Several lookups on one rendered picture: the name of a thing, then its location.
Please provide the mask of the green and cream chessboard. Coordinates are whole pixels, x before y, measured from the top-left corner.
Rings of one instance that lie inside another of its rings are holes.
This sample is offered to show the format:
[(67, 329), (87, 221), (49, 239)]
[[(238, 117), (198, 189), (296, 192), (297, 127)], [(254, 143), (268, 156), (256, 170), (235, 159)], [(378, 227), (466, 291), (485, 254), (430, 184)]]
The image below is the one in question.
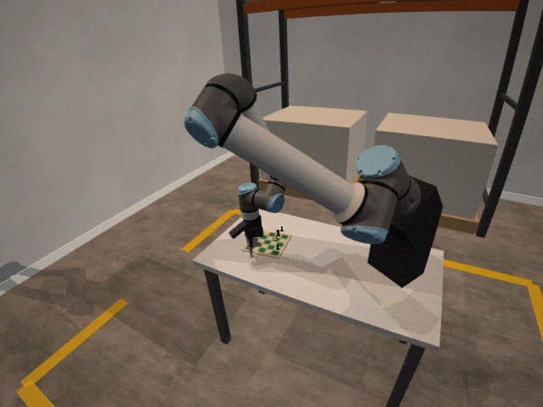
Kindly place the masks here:
[[(277, 234), (275, 231), (263, 230), (263, 237), (255, 237), (258, 239), (257, 242), (260, 242), (260, 245), (253, 248), (253, 254), (260, 254), (279, 259), (292, 235), (279, 232), (280, 237), (277, 237), (278, 240), (274, 240), (275, 234)], [(277, 244), (279, 250), (276, 250)], [(249, 252), (247, 243), (243, 247), (242, 251)]]

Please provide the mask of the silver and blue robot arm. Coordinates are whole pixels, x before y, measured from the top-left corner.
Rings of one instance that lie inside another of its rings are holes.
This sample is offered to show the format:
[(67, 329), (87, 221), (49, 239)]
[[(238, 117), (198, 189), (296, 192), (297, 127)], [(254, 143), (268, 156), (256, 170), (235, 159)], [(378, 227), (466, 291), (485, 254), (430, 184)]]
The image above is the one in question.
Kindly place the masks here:
[(217, 75), (205, 84), (184, 119), (186, 130), (200, 144), (225, 148), (270, 176), (264, 190), (252, 182), (238, 188), (242, 219), (258, 218), (259, 209), (279, 212), (290, 186), (334, 212), (345, 237), (380, 244), (392, 219), (409, 215), (419, 205), (420, 187), (392, 147), (365, 150), (355, 163), (360, 179), (351, 185), (270, 133), (256, 99), (255, 89), (242, 76)]

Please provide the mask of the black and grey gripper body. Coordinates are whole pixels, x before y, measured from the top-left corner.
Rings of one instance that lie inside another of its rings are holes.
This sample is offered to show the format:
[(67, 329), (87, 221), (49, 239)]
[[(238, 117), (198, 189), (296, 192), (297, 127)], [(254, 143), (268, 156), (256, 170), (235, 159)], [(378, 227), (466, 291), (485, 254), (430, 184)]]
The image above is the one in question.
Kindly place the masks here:
[[(263, 227), (261, 225), (261, 216), (259, 214), (259, 217), (254, 220), (244, 220), (245, 222), (249, 222), (251, 226), (249, 226), (246, 230), (244, 230), (244, 233), (246, 237), (249, 239), (249, 234), (252, 238), (254, 237), (263, 237)], [(250, 222), (253, 221), (253, 222)]]

